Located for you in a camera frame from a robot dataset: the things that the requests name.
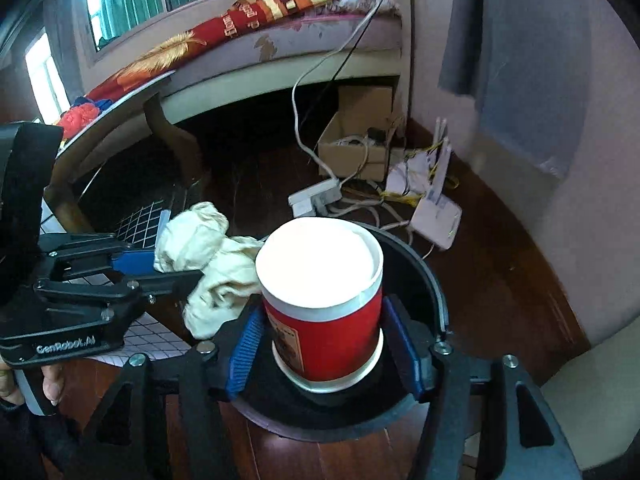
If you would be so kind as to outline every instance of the white cloth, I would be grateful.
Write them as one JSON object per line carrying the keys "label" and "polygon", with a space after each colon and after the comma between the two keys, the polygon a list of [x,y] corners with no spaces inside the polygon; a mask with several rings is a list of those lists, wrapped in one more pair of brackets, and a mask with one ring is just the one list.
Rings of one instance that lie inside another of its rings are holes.
{"label": "white cloth", "polygon": [[228,227],[226,217],[211,202],[200,202],[171,220],[156,243],[156,270],[204,273],[183,312],[196,339],[212,337],[225,321],[240,315],[251,294],[260,291],[255,257],[262,242],[245,236],[228,238]]}

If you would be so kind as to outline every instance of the power strip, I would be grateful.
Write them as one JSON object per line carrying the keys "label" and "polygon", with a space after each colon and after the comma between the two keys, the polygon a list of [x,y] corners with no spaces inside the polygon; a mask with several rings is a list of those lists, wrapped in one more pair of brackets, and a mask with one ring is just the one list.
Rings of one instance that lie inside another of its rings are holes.
{"label": "power strip", "polygon": [[340,181],[337,178],[328,178],[289,195],[289,205],[294,218],[316,216],[317,213],[326,216],[326,206],[341,199]]}

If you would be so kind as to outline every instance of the finger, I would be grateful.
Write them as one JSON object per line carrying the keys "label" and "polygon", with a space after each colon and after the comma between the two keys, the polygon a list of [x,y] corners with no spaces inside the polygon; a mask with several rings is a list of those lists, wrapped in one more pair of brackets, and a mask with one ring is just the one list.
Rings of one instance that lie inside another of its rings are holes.
{"label": "finger", "polygon": [[49,365],[42,367],[44,380],[42,381],[42,391],[45,397],[49,399],[53,405],[57,405],[62,398],[65,387],[65,377],[62,365]]}
{"label": "finger", "polygon": [[24,396],[16,387],[11,370],[0,370],[0,399],[12,404],[24,404]]}

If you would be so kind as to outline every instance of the red blanket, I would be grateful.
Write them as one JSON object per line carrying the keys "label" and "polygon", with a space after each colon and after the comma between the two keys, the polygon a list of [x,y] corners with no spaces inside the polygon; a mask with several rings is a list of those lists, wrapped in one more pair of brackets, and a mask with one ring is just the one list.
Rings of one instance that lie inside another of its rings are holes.
{"label": "red blanket", "polygon": [[177,34],[116,72],[87,94],[94,101],[116,102],[128,92],[168,70],[175,70],[225,41],[320,6],[330,0],[239,0],[222,16]]}

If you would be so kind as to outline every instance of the paper cup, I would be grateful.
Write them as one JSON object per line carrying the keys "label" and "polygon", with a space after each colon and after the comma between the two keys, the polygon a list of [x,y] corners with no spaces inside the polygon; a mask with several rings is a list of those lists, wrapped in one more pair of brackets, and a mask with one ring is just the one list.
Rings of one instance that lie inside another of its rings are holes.
{"label": "paper cup", "polygon": [[266,241],[256,259],[274,357],[297,386],[349,388],[380,358],[382,248],[365,228],[299,218]]}

